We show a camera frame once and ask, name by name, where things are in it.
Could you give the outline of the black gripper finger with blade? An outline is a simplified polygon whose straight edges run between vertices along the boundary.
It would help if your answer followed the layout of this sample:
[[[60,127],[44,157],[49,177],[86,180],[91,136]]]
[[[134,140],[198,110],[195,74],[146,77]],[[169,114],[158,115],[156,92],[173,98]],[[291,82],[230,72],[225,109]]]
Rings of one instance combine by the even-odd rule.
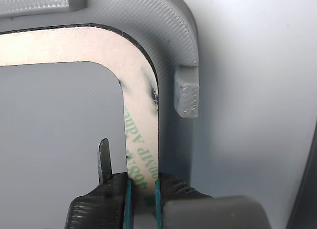
[[[127,172],[112,173],[108,139],[98,148],[99,185],[75,198],[66,217],[66,229],[133,229],[132,181]]]

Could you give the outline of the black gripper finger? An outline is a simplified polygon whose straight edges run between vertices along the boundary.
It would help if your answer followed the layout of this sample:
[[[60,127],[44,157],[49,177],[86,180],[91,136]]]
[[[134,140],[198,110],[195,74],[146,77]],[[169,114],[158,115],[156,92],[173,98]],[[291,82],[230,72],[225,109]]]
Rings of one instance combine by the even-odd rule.
[[[159,229],[163,228],[163,208],[169,201],[212,198],[198,192],[182,179],[173,174],[159,173],[155,182],[156,217]]]

